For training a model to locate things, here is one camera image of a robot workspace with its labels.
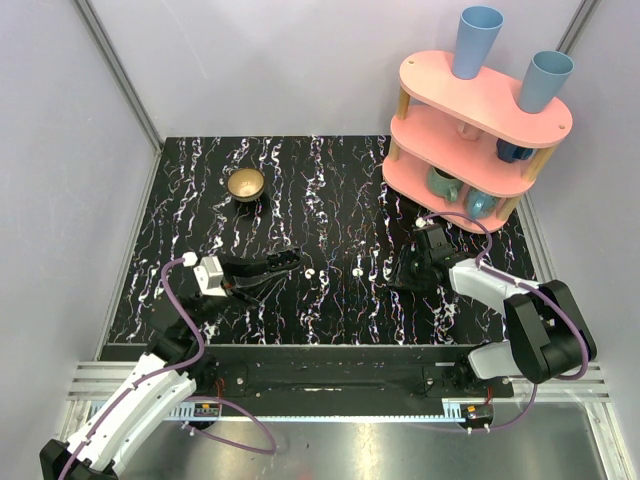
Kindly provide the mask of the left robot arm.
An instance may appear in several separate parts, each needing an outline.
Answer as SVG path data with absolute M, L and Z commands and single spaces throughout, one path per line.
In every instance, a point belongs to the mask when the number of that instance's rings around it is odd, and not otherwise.
M 198 316 L 237 303 L 260 305 L 267 285 L 280 281 L 301 263 L 300 250 L 289 247 L 259 259 L 186 252 L 161 269 L 161 284 L 179 314 L 160 320 L 156 336 L 131 373 L 106 403 L 67 440 L 52 439 L 39 460 L 46 479 L 116 479 L 145 440 L 175 409 L 195 407 L 182 422 L 190 435 L 203 434 L 223 407 L 251 422 L 243 407 L 222 398 L 225 382 L 218 361 L 208 354 Z

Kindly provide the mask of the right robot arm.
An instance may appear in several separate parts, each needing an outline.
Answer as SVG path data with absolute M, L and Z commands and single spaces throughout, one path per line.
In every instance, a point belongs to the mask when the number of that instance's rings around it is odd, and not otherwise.
M 454 384 L 476 396 L 498 377 L 538 385 L 585 375 L 597 347 L 567 284 L 524 280 L 457 251 L 442 227 L 430 225 L 401 248 L 389 286 L 422 293 L 440 286 L 500 314 L 507 339 L 476 346 L 455 365 Z

